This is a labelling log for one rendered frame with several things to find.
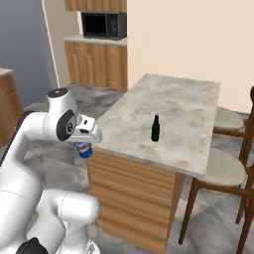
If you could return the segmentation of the wooden cupboard with grey top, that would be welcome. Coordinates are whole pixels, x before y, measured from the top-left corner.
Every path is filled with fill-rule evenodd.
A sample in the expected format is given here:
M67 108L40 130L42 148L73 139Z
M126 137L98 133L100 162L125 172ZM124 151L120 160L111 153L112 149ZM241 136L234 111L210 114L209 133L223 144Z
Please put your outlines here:
M14 71L0 67L0 146L9 142L22 112Z

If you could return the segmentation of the dark green glass bottle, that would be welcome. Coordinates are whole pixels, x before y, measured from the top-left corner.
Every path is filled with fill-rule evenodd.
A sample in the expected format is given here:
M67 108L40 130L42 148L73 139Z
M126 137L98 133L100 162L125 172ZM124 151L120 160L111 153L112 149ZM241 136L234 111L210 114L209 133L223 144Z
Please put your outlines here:
M151 139L154 142L158 142L159 141L159 137L160 137L160 122L159 122L159 114L156 113L155 117L154 117L154 122L153 122L153 125L152 125Z

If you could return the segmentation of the wooden wall cupboard run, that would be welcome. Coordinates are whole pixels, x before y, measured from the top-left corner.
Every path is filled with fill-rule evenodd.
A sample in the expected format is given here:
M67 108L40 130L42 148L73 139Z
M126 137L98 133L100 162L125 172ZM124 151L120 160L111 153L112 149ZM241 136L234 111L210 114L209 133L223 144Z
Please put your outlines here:
M127 12L127 0L64 0L68 11Z

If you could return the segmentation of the wooden stool with grey seat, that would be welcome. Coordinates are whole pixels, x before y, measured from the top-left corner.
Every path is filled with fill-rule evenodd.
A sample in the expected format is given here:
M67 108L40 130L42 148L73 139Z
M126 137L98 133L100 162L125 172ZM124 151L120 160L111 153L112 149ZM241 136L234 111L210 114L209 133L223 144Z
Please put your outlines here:
M251 112L246 120L238 113L224 107L216 109L214 134L239 137L243 139L239 160L246 166L251 151L254 138L254 85L250 89L250 99L252 102Z
M220 149L210 149L204 178L194 178L192 180L187 209L179 238L180 244L185 239L197 192L201 189L220 191L242 197L245 221L236 251L236 254L242 254L254 219L254 186L245 187L244 189L240 187L244 181L250 184L254 182L254 164L248 167L247 162L248 152L244 152L243 149L238 159Z

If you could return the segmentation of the blue soda can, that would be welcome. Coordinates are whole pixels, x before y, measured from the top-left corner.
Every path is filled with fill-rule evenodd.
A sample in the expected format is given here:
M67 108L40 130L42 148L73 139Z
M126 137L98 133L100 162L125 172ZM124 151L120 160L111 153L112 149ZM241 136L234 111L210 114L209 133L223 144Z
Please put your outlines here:
M92 156L92 148L90 143L75 142L74 145L82 158L88 159Z

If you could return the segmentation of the wooden dining counter island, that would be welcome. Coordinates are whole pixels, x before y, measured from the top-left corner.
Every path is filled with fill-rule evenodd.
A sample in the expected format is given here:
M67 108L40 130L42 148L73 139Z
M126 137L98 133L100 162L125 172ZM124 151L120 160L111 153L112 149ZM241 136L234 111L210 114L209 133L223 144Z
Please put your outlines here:
M87 172L104 232L165 254L184 180L206 171L219 88L145 74L99 118Z

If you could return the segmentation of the black microwave oven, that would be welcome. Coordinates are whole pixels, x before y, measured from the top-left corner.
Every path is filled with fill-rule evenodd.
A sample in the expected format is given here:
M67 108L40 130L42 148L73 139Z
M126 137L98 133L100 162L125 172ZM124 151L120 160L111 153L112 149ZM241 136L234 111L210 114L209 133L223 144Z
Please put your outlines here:
M86 38L120 41L127 37L127 14L123 12L82 12L81 22Z

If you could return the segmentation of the wooden base cupboard run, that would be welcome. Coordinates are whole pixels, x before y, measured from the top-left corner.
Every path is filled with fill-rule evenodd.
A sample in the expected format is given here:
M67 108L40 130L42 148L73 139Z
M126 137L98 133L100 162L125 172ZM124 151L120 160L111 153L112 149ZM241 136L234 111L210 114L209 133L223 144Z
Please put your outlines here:
M128 89L127 39L64 39L70 81L98 87Z

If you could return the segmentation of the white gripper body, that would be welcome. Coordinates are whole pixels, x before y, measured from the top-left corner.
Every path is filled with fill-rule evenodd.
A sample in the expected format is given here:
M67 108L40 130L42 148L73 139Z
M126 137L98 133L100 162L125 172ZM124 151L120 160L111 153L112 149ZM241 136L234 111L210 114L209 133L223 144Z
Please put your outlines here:
M102 140L102 133L98 125L95 124L90 131L81 128L75 128L74 132L67 140L73 143L99 143Z

